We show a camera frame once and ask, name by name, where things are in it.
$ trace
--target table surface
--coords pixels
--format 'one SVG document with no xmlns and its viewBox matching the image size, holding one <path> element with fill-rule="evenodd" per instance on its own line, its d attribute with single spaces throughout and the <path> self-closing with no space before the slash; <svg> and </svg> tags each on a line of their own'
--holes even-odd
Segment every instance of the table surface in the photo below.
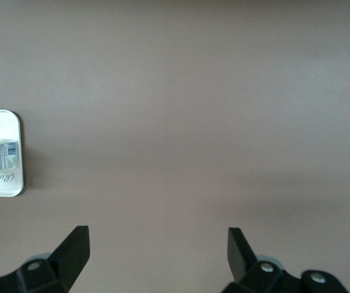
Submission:
<svg viewBox="0 0 350 293">
<path fill-rule="evenodd" d="M 0 275 L 88 225 L 72 293 L 221 292 L 236 226 L 350 292 L 350 1 L 0 1 L 0 109 Z"/>
</svg>

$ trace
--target barcode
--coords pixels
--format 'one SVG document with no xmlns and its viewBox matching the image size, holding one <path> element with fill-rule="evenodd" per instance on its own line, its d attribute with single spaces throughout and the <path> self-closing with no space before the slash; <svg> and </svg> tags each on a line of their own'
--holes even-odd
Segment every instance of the barcode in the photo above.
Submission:
<svg viewBox="0 0 350 293">
<path fill-rule="evenodd" d="M 7 150 L 8 156 L 16 155 L 16 142 L 9 142 L 9 148 Z"/>
</svg>

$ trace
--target silver screw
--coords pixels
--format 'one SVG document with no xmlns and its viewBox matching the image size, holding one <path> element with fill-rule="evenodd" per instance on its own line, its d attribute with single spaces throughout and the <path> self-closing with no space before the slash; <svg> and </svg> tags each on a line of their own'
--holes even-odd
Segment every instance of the silver screw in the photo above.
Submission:
<svg viewBox="0 0 350 293">
<path fill-rule="evenodd" d="M 327 280 L 324 278 L 324 276 L 320 273 L 311 273 L 310 278 L 319 284 L 324 284 Z"/>
<path fill-rule="evenodd" d="M 37 270 L 40 267 L 40 262 L 33 262 L 32 264 L 29 264 L 27 267 L 27 270 Z"/>
<path fill-rule="evenodd" d="M 260 265 L 262 270 L 264 270 L 266 273 L 272 273 L 274 271 L 274 268 L 271 264 L 264 262 L 263 264 Z"/>
</svg>

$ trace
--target white tray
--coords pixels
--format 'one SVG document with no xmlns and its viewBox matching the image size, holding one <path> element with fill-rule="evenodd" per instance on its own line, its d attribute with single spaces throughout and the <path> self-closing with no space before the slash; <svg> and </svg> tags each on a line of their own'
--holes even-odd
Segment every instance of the white tray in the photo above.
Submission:
<svg viewBox="0 0 350 293">
<path fill-rule="evenodd" d="M 7 110 L 0 110 L 0 139 L 17 141 L 16 168 L 0 173 L 0 197 L 14 197 L 23 189 L 21 131 L 18 117 Z"/>
</svg>

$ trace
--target gray surface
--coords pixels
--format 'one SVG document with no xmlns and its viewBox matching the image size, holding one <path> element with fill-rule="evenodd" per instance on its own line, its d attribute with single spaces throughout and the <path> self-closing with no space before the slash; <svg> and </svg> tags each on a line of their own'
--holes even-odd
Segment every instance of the gray surface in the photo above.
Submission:
<svg viewBox="0 0 350 293">
<path fill-rule="evenodd" d="M 350 290 L 350 1 L 271 2 L 0 1 L 1 275 L 89 225 L 73 293 L 216 293 L 239 226 Z"/>
</svg>

